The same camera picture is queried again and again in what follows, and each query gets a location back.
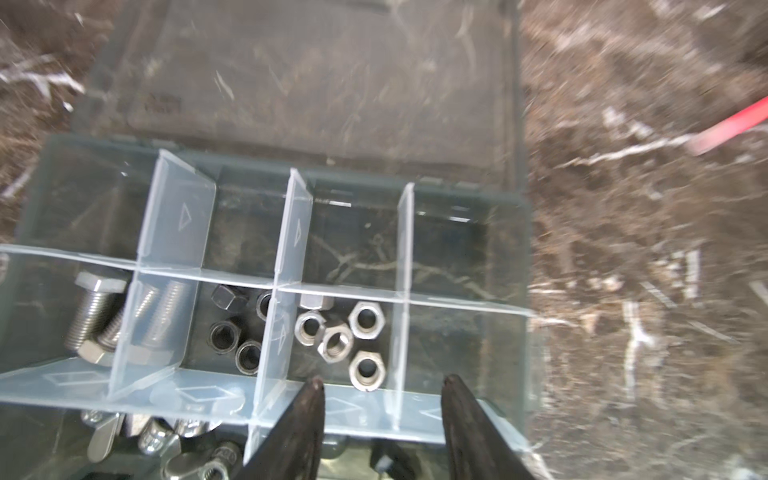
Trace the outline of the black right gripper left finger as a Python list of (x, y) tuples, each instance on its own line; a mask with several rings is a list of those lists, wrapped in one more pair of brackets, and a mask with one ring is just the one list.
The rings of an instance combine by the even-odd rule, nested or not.
[(306, 380), (235, 479), (316, 479), (325, 428), (325, 389)]

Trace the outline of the dark hex nut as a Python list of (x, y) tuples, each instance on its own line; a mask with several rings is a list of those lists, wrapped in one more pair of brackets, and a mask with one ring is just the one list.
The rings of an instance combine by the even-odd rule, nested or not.
[(256, 340), (244, 341), (236, 350), (235, 365), (237, 370), (247, 376), (258, 374), (262, 344)]

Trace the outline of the clear plastic organizer box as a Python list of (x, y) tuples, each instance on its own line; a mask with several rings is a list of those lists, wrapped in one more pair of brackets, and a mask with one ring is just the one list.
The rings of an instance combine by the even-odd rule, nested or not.
[[(519, 10), (513, 1), (128, 1), (72, 129), (51, 136), (15, 240), (1, 248), (1, 399), (47, 413), (197, 419), (252, 455), (304, 381), (353, 458), (389, 440), (426, 470), (459, 375), (506, 443), (527, 447), (531, 371)], [(128, 272), (111, 367), (64, 346), (83, 269)], [(141, 290), (195, 293), (165, 367), (129, 362)], [(210, 299), (245, 290), (233, 314)], [(272, 293), (267, 321), (257, 297)], [(342, 362), (294, 336), (302, 293), (359, 301), (386, 325)], [(208, 345), (230, 320), (258, 374)], [(386, 379), (350, 382), (360, 350)]]

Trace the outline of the silver wing nut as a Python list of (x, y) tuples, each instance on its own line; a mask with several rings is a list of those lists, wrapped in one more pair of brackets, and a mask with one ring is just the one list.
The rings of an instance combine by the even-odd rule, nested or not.
[(125, 415), (118, 412), (82, 410), (80, 418), (86, 426), (93, 429), (87, 448), (87, 458), (91, 463), (100, 463), (111, 454), (115, 438), (122, 429)]
[(137, 436), (138, 451), (157, 458), (177, 456), (186, 440), (208, 433), (211, 427), (210, 422), (197, 419), (149, 417)]
[(242, 468), (242, 450), (231, 441), (213, 449), (181, 453), (168, 460), (161, 470), (163, 479), (233, 479)]

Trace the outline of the silver hex nut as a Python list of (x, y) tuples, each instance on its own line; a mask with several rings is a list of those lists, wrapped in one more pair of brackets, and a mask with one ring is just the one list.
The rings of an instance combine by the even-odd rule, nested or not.
[(327, 311), (333, 308), (334, 298), (313, 293), (302, 293), (299, 298), (299, 307), (307, 311)]
[(386, 325), (386, 317), (377, 302), (359, 301), (348, 316), (353, 335), (361, 340), (375, 340)]
[(349, 365), (350, 382), (362, 392), (378, 390), (386, 379), (383, 357), (377, 352), (360, 350)]
[(345, 360), (354, 347), (354, 334), (346, 323), (324, 326), (319, 332), (317, 352), (327, 364)]
[(295, 339), (303, 346), (315, 346), (323, 335), (326, 319), (320, 311), (311, 310), (301, 313), (294, 325)]

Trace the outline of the black hex nut large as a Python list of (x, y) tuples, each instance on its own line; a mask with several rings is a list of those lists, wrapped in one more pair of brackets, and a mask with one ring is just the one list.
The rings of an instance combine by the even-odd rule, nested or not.
[(272, 293), (270, 291), (264, 291), (256, 299), (255, 312), (258, 318), (264, 322), (267, 321), (269, 315), (271, 299)]

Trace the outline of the black hex nut small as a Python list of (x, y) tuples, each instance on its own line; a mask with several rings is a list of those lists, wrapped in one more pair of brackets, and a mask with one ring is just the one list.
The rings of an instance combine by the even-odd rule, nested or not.
[(210, 299), (219, 309), (236, 314), (246, 307), (249, 297), (240, 287), (219, 284), (214, 288)]

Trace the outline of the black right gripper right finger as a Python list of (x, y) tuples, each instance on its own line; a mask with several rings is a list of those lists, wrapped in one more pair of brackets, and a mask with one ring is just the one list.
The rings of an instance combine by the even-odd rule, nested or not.
[(534, 479), (457, 374), (443, 380), (441, 410), (451, 479)]

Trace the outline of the silver hex bolt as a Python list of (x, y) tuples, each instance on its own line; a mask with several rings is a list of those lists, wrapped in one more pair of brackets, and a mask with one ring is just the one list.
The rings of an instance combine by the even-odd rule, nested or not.
[[(148, 313), (159, 298), (159, 289), (155, 286), (145, 286), (141, 290), (137, 313), (141, 317)], [(128, 302), (117, 310), (106, 326), (95, 336), (86, 339), (77, 349), (76, 354), (91, 364), (111, 367), (114, 355), (121, 337), (121, 328), (125, 318)]]
[(141, 366), (165, 367), (179, 362), (186, 345), (195, 293), (188, 281), (171, 279), (142, 329), (136, 344), (129, 348), (129, 362)]

